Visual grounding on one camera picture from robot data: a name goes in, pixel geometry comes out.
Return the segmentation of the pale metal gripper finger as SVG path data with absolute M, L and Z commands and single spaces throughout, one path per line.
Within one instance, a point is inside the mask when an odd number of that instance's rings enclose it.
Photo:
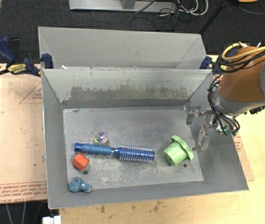
M 201 106 L 185 106 L 186 124 L 191 125 L 194 117 L 199 117 L 209 113 L 209 110 L 203 110 Z
M 193 150 L 196 152 L 206 151 L 210 142 L 208 129 L 204 125 L 195 126 L 192 128 L 192 135 L 195 143 Z

